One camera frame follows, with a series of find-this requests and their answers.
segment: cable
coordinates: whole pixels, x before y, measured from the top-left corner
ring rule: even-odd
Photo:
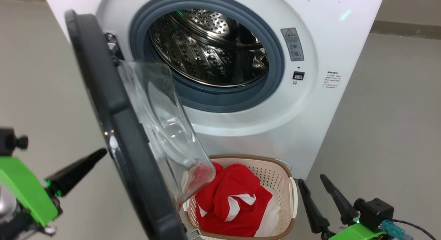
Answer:
[[[402,223],[402,224],[408,224],[408,225],[410,225],[410,226],[412,226],[412,227],[414,227],[414,228],[416,228],[416,229],[418,229],[418,230],[424,232],[424,234],[428,235],[432,240],[437,240],[434,236],[432,236],[432,234],[430,234],[430,233],[429,233],[428,231],[426,231],[425,229],[423,229],[423,228],[417,226],[416,224],[412,224],[412,223],[409,223],[409,222],[407,222],[407,221],[397,220],[397,219],[392,219],[392,221],[393,221],[393,222],[397,222],[397,223]]]

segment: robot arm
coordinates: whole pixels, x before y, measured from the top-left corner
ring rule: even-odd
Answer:
[[[413,240],[413,237],[392,223],[394,208],[382,201],[373,199],[366,202],[364,199],[357,199],[354,207],[342,195],[342,193],[331,183],[324,174],[320,179],[326,191],[332,196],[341,215],[341,222],[348,226],[344,231],[335,234],[328,230],[329,221],[321,216],[315,206],[310,191],[305,182],[299,180],[299,189],[302,195],[307,217],[313,233],[321,233],[322,240]]]
[[[58,197],[66,196],[107,154],[106,149],[84,157],[47,177],[44,188],[22,161],[12,156],[16,147],[26,149],[26,136],[17,138],[12,128],[0,129],[0,240],[20,240],[41,232],[53,235],[48,223],[63,212]]]

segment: label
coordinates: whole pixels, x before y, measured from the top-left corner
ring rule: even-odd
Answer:
[[[336,89],[340,85],[341,75],[338,72],[330,72],[326,74],[322,87],[327,89]]]
[[[296,28],[286,28],[280,30],[288,47],[291,61],[304,61],[302,44],[300,43],[299,35]]]

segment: white washing machine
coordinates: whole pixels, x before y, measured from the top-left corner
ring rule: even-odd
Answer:
[[[305,179],[382,0],[47,0],[96,16],[115,55],[170,66],[207,154]]]

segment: green light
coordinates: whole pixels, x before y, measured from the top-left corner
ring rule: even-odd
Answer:
[[[348,11],[346,11],[341,17],[340,17],[340,21],[344,21],[348,16],[349,16],[349,14],[351,14],[351,10],[348,10]]]

